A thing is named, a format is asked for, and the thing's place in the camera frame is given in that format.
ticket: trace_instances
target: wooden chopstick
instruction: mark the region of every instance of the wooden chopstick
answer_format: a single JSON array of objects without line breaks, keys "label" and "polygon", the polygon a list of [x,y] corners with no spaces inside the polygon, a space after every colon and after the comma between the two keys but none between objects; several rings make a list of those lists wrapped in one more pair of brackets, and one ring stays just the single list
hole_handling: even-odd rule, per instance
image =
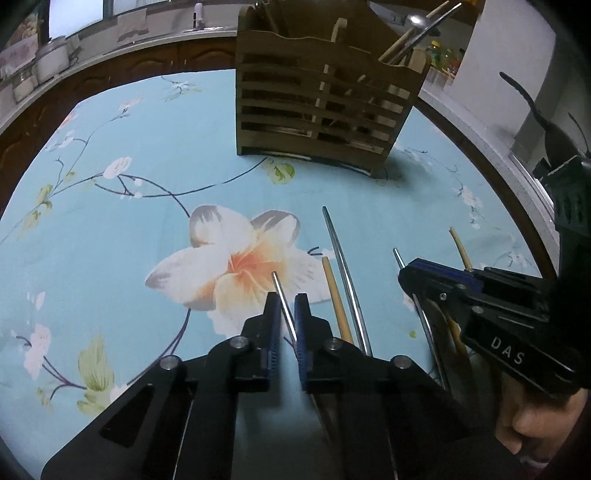
[{"label": "wooden chopstick", "polygon": [[339,288],[336,285],[335,274],[333,274],[328,257],[322,257],[322,267],[324,268],[326,282],[329,285],[330,298],[333,302],[333,308],[335,309],[336,322],[339,325],[340,337],[345,342],[353,343],[353,336],[351,335],[351,329],[349,328],[349,322],[347,321],[347,314],[345,313],[343,301],[340,298]]},{"label": "wooden chopstick", "polygon": [[[439,5],[439,7],[437,7],[435,10],[429,12],[427,14],[427,18],[428,19],[434,18],[441,10],[443,10],[443,8],[448,3],[449,3],[449,0],[446,0],[441,5]],[[394,55],[396,55],[398,53],[398,51],[404,46],[404,44],[407,42],[407,40],[410,38],[410,36],[413,34],[413,32],[414,32],[414,27],[409,28],[406,32],[404,32],[400,36],[400,38],[396,42],[394,42],[392,45],[390,45],[388,47],[388,49],[379,56],[378,60],[383,61],[384,63],[388,63],[389,59],[394,57]],[[357,79],[357,82],[358,83],[363,82],[365,79],[366,79],[366,76],[362,75]],[[347,90],[345,95],[349,96],[352,93],[353,93],[353,89],[349,89],[349,90]]]},{"label": "wooden chopstick", "polygon": [[471,270],[472,269],[472,262],[470,262],[470,259],[468,258],[468,254],[466,253],[466,249],[462,245],[462,241],[460,240],[460,237],[458,236],[456,229],[451,226],[449,228],[449,232],[452,235],[453,241],[456,243],[457,250],[460,252],[460,257],[462,258],[462,262],[464,263],[464,268],[466,270]]}]

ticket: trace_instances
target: white jar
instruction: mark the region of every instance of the white jar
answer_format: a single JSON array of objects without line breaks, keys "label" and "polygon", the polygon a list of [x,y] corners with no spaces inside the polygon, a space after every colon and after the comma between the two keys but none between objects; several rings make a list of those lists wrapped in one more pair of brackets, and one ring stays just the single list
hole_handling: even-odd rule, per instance
[{"label": "white jar", "polygon": [[39,83],[52,79],[70,66],[66,38],[57,37],[43,45],[35,54]]},{"label": "white jar", "polygon": [[0,82],[0,122],[10,110],[16,106],[14,99],[14,92],[12,90],[12,82],[6,80]]},{"label": "white jar", "polygon": [[12,79],[12,87],[14,89],[14,98],[17,102],[20,102],[33,92],[35,83],[33,82],[31,67],[22,69],[15,74]]}]

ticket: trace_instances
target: white flower print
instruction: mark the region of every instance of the white flower print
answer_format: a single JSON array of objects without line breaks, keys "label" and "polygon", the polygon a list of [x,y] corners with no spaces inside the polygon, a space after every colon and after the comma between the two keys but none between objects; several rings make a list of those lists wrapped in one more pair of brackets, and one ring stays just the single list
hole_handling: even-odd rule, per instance
[{"label": "white flower print", "polygon": [[56,148],[66,148],[68,145],[70,145],[74,140],[74,130],[70,130],[68,133],[66,133],[66,137],[64,138],[64,140],[62,140],[61,142],[53,142],[51,144],[49,144],[48,146],[45,147],[45,150],[48,151],[53,151]]},{"label": "white flower print", "polygon": [[31,347],[25,352],[24,367],[31,375],[31,378],[36,380],[43,365],[43,358],[47,355],[51,343],[49,328],[36,324],[30,342]]},{"label": "white flower print", "polygon": [[113,160],[111,164],[103,172],[103,178],[107,180],[114,179],[117,175],[122,174],[131,165],[131,157],[121,157]]},{"label": "white flower print", "polygon": [[130,109],[131,107],[133,107],[133,106],[137,105],[138,103],[140,103],[142,100],[143,100],[143,99],[141,99],[141,98],[139,98],[139,97],[132,98],[131,100],[129,100],[129,101],[127,101],[127,102],[124,102],[124,103],[122,103],[122,104],[119,106],[119,110],[121,110],[121,111],[128,110],[128,109]]},{"label": "white flower print", "polygon": [[45,300],[45,292],[42,291],[39,295],[35,298],[35,309],[39,310],[43,306],[43,301]]},{"label": "white flower print", "polygon": [[120,387],[114,385],[111,391],[109,392],[109,401],[113,403],[117,400],[124,392],[129,388],[128,384],[123,384]]},{"label": "white flower print", "polygon": [[307,293],[310,303],[330,298],[320,260],[296,247],[299,220],[270,210],[253,220],[230,209],[202,205],[189,220],[190,248],[173,253],[145,284],[193,310],[205,310],[216,333],[237,335],[261,314],[276,271],[288,299]]},{"label": "white flower print", "polygon": [[466,186],[462,186],[461,189],[453,189],[459,197],[462,197],[464,203],[470,207],[481,208],[482,201]]}]

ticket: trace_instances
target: screw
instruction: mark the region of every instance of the screw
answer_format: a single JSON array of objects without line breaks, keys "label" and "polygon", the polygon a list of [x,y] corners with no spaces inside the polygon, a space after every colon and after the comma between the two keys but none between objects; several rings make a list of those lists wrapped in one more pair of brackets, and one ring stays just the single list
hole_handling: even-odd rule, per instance
[{"label": "screw", "polygon": [[173,370],[174,368],[177,368],[180,361],[180,358],[176,355],[167,355],[160,359],[160,368],[164,368],[165,370]]},{"label": "screw", "polygon": [[406,355],[396,355],[394,357],[394,365],[402,370],[406,370],[413,365],[413,361]]},{"label": "screw", "polygon": [[334,352],[343,346],[343,341],[340,338],[332,337],[325,341],[324,348],[329,350],[330,352]]},{"label": "screw", "polygon": [[248,338],[242,335],[236,335],[235,337],[230,338],[230,346],[239,350],[246,348],[248,343]]}]

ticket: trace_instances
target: orange flower center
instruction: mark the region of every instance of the orange flower center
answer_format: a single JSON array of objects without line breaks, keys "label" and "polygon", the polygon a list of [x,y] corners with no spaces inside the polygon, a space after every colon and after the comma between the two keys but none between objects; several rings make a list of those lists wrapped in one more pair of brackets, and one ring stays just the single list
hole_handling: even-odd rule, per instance
[{"label": "orange flower center", "polygon": [[274,290],[271,274],[276,271],[279,276],[284,270],[282,261],[277,261],[269,251],[269,246],[258,244],[255,248],[244,250],[230,256],[228,273],[236,274],[237,280],[246,291],[258,289]]}]

